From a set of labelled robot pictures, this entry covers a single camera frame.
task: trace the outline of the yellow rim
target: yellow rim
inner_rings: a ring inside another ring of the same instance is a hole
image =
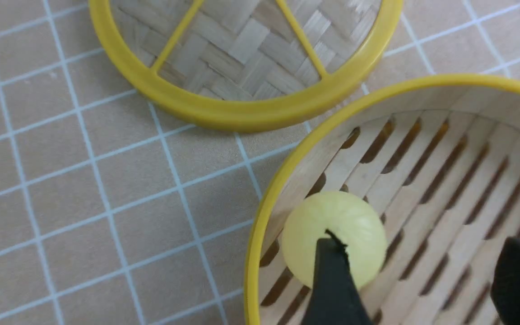
[[[194,0],[154,66],[163,61],[190,24],[204,0]],[[204,127],[243,132],[268,131],[287,127],[315,117],[349,96],[382,56],[398,24],[402,0],[384,0],[370,33],[358,51],[334,74],[327,74],[307,46],[308,39],[293,18],[285,0],[276,0],[299,41],[307,50],[322,80],[298,93],[266,101],[219,101],[192,94],[157,76],[157,69],[146,67],[124,43],[113,20],[110,0],[90,0],[93,27],[107,55],[120,72],[144,95],[160,107],[191,123]]]
[[[246,256],[246,269],[244,271],[244,308],[246,321],[249,325],[260,325],[260,302],[258,301],[258,272],[260,270],[260,252],[262,251],[262,241],[268,220],[274,208],[280,192],[282,191],[287,179],[291,176],[297,164],[310,149],[312,149],[326,134],[338,127],[339,124],[359,111],[384,101],[387,98],[398,94],[406,93],[411,90],[436,86],[489,86],[501,88],[507,91],[520,94],[520,81],[510,80],[497,76],[483,76],[478,74],[442,74],[429,76],[426,78],[409,80],[394,86],[378,90],[365,96],[354,103],[344,107],[314,131],[312,131],[297,148],[284,161],[276,175],[273,177],[264,199],[258,208],[258,214],[248,243],[248,253]]]

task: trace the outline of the wooden slatted base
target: wooden slatted base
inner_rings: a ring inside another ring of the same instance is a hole
[[[353,122],[341,146],[322,146],[324,162],[303,165],[305,174],[324,170],[311,192],[349,191],[382,216],[391,244],[361,291],[367,310],[381,325],[500,324],[488,294],[504,239],[520,237],[520,130],[470,110],[385,108]],[[266,238],[281,229],[273,216]],[[276,248],[260,268],[260,318],[297,325],[310,294]]]

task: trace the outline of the yellow ball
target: yellow ball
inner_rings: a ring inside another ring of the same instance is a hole
[[[316,241],[335,234],[346,247],[350,273],[358,289],[380,272],[386,234],[378,214],[361,198],[331,191],[306,198],[288,216],[282,234],[284,261],[302,284],[312,288]]]

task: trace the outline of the beige cutting mat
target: beige cutting mat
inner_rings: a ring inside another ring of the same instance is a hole
[[[470,3],[405,0],[353,100],[433,73],[520,79],[520,1]],[[121,76],[86,0],[0,0],[0,325],[244,324],[260,197],[324,117],[187,125]]]
[[[381,0],[287,0],[330,73],[370,32]],[[147,66],[161,54],[191,0],[111,0],[130,49]],[[274,0],[207,0],[159,71],[192,93],[254,101],[301,91],[320,76]]]

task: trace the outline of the bamboo steamer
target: bamboo steamer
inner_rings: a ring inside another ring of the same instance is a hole
[[[205,127],[264,131],[323,113],[370,72],[402,0],[91,0],[123,75]]]
[[[368,95],[314,130],[266,192],[248,248],[250,325],[297,325],[310,290],[279,235],[309,193],[344,190],[381,215],[390,243],[361,290],[381,325],[497,325],[489,298],[507,236],[520,237],[520,82],[451,75]]]

